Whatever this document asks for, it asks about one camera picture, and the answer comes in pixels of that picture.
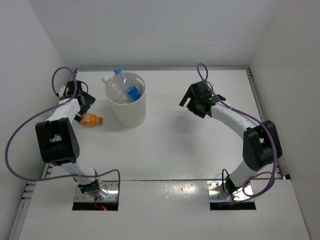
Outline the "white cap labelled bottle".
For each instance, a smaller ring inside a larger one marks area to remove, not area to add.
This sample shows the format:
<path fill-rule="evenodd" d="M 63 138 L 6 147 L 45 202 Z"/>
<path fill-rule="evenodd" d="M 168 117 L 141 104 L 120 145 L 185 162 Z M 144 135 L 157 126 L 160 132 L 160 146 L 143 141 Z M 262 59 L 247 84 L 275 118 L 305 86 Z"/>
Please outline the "white cap labelled bottle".
<path fill-rule="evenodd" d="M 101 80 L 105 85 L 105 94 L 111 102 L 120 105 L 131 103 L 127 96 L 121 91 L 114 76 L 108 77 L 105 75 Z"/>

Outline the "blue cap water bottle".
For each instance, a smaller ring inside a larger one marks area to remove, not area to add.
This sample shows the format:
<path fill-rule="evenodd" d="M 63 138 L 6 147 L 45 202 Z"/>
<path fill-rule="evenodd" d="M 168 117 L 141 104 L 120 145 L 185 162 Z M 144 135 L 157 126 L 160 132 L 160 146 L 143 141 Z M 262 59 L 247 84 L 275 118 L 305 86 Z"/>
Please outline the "blue cap water bottle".
<path fill-rule="evenodd" d="M 129 101 L 132 103 L 139 100 L 142 95 L 136 87 L 133 78 L 130 77 L 128 73 L 122 72 L 120 68 L 116 68 L 113 72 L 117 85 Z"/>

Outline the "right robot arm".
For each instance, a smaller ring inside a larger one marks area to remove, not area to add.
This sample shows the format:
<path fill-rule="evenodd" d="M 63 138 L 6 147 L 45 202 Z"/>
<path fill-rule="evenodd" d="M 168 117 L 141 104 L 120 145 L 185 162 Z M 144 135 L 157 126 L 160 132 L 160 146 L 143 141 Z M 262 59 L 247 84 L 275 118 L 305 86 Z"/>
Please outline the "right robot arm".
<path fill-rule="evenodd" d="M 271 178 L 267 185 L 270 189 L 275 181 L 278 159 L 282 156 L 277 128 L 267 120 L 261 122 L 256 118 L 230 106 L 221 95 L 214 95 L 203 81 L 193 83 L 187 89 L 180 104 L 200 118 L 209 116 L 216 119 L 242 139 L 242 162 L 226 177 L 223 190 L 232 194 L 243 188 L 250 180 L 258 176 L 261 170 L 272 164 Z"/>

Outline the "orange juice bottle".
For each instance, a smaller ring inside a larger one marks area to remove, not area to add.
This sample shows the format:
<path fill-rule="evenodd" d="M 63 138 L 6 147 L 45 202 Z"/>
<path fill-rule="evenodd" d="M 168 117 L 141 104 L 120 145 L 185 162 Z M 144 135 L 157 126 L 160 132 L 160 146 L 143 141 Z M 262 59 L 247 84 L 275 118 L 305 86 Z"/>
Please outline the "orange juice bottle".
<path fill-rule="evenodd" d="M 96 127 L 103 125 L 103 118 L 95 114 L 84 114 L 79 124 L 86 127 Z"/>

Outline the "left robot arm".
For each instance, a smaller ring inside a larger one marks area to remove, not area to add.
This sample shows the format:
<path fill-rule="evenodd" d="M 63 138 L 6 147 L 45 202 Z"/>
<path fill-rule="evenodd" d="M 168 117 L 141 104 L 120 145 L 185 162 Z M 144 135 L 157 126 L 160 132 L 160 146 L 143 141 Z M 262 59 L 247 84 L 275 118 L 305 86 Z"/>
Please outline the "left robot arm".
<path fill-rule="evenodd" d="M 69 81 L 59 93 L 59 107 L 46 121 L 35 126 L 39 150 L 45 163 L 58 166 L 70 175 L 82 194 L 103 201 L 108 186 L 102 183 L 97 171 L 80 158 L 80 145 L 72 127 L 86 118 L 95 98 L 82 89 L 81 81 Z"/>

